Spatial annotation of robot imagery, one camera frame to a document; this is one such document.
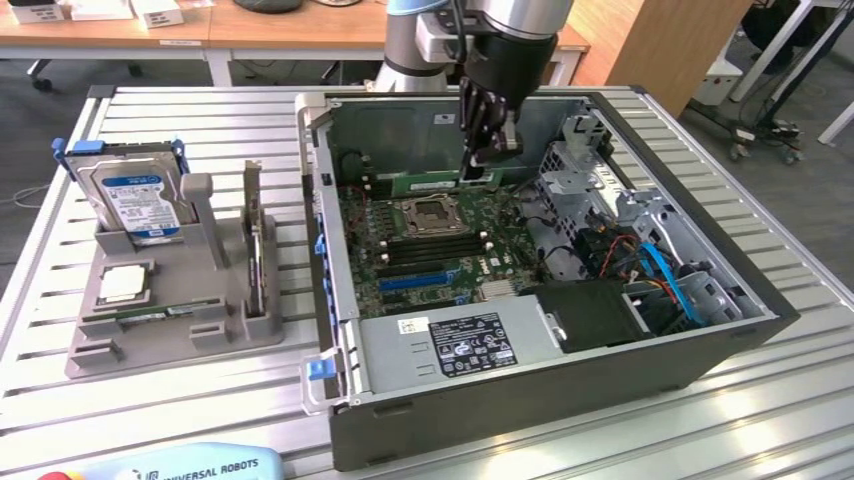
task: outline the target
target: warning sticker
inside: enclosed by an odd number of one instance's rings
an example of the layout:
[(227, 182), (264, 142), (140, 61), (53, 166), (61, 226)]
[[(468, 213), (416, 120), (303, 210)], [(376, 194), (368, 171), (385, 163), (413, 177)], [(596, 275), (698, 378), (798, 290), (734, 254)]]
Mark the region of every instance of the warning sticker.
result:
[(429, 336), (445, 377), (518, 363), (498, 313), (433, 322)]

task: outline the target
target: white box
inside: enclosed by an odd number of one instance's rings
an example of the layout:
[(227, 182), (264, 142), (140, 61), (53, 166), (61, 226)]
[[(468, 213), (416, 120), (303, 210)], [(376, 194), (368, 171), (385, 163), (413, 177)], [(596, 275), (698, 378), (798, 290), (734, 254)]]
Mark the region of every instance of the white box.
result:
[(71, 0), (72, 20), (128, 20), (133, 10), (128, 0)]
[(696, 92), (694, 92), (694, 100), (703, 105), (720, 105), (740, 76), (740, 69), (726, 59), (718, 58), (708, 68), (703, 83), (699, 84)]
[(133, 11), (145, 28), (184, 23), (184, 14), (175, 0), (131, 0)]
[(56, 4), (12, 7), (12, 14), (14, 15), (17, 23), (57, 22), (65, 20), (63, 9)]

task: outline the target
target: green circuit board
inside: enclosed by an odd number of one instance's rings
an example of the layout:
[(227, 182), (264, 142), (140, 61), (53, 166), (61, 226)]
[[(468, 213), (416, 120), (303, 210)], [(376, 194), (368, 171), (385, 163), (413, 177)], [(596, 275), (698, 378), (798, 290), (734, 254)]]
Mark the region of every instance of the green circuit board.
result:
[[(512, 221), (511, 212), (519, 200), (511, 193), (511, 187), (488, 184), (448, 193), (433, 192), (423, 197), (392, 196), (385, 199), (369, 199), (359, 189), (340, 187), (339, 197), (361, 318), (483, 301), (478, 287), (484, 282), (507, 280), (516, 291), (542, 283), (534, 240), (526, 226)], [(457, 221), (451, 222), (443, 218), (441, 225), (445, 230), (440, 235), (427, 236), (428, 240), (424, 240), (417, 229), (421, 225), (415, 225), (412, 217), (407, 217), (407, 211), (412, 211), (413, 208), (427, 210), (423, 218), (429, 220), (436, 218), (436, 213), (445, 216), (440, 207), (452, 210), (452, 216)], [(427, 225), (423, 230), (432, 231), (429, 227), (431, 225)], [(417, 257), (417, 262), (404, 260), (395, 265), (396, 257), (391, 250), (391, 259), (383, 258), (383, 254), (389, 253), (389, 244), (413, 240), (431, 244), (437, 242), (437, 250), (431, 251), (445, 254), (441, 245), (463, 236), (476, 237), (484, 245), (478, 254), (439, 260), (433, 260), (427, 254)], [(440, 272), (451, 275), (452, 280), (441, 285), (381, 291), (380, 282), (384, 280), (419, 277), (417, 273), (405, 272), (401, 272), (401, 275), (381, 275), (380, 272), (389, 267), (389, 260), (392, 267), (405, 271), (440, 262)]]

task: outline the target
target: floor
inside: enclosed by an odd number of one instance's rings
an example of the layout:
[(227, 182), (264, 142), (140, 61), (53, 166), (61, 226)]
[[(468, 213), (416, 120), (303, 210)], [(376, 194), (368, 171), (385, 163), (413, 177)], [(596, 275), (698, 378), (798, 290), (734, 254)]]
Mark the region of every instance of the floor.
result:
[[(779, 118), (794, 121), (803, 130), (806, 161), (783, 165), (779, 151), (764, 145), (752, 148), (752, 156), (739, 163), (730, 162), (728, 133), (714, 126), (695, 112), (686, 111), (679, 121), (710, 153), (722, 160), (738, 181), (776, 216), (783, 225), (807, 246), (842, 282), (854, 288), (854, 262), (840, 239), (854, 236), (854, 135), (844, 132), (835, 148), (814, 139), (832, 118), (854, 101), (854, 29), (839, 40), (831, 54), (822, 60), (783, 108)], [(742, 68), (750, 66), (756, 50), (739, 40), (730, 50), (730, 60)], [(145, 86), (203, 86), (209, 77), (201, 62), (140, 62), (144, 76), (128, 75), (121, 62), (60, 61), (48, 66), (44, 77), (53, 81), (55, 91), (41, 93), (29, 87), (25, 61), (0, 61), (0, 144), (4, 145), (0, 175), (0, 218), (4, 238), (0, 241), (0, 292), (14, 269), (36, 209), (14, 206), (9, 200), (18, 190), (45, 184), (56, 164), (49, 144), (55, 137), (67, 136), (75, 125), (92, 84)], [(316, 84), (328, 62), (232, 63), (236, 85)], [(347, 67), (344, 82), (361, 78), (363, 65)], [(768, 79), (763, 76), (759, 85)], [(774, 80), (750, 97), (743, 109), (752, 118), (758, 104)], [(724, 102), (720, 112), (736, 118), (743, 104)], [(37, 204), (43, 192), (26, 198)]]

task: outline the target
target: slotted metal table surface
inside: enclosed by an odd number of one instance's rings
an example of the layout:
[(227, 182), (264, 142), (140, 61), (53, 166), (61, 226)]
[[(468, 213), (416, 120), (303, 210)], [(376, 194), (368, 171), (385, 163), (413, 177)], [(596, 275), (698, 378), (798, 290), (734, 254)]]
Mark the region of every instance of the slotted metal table surface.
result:
[[(357, 472), (332, 470), (327, 420), (303, 413), (297, 386), (297, 361), (317, 348), (293, 117), (293, 98), (309, 89), (119, 88), (112, 98), (88, 99), (72, 141), (177, 135), (191, 170), (213, 175), (219, 217), (239, 213), (243, 162), (261, 162), (285, 340), (167, 368), (68, 380), (64, 353), (95, 219), (79, 188), (57, 172), (0, 304), (0, 476), (33, 478), (59, 465), (196, 441), (276, 449), (288, 478), (854, 475), (851, 294), (655, 102), (626, 88), (602, 93), (800, 310), (800, 320), (682, 391)], [(620, 145), (615, 159), (638, 185), (648, 183)]]

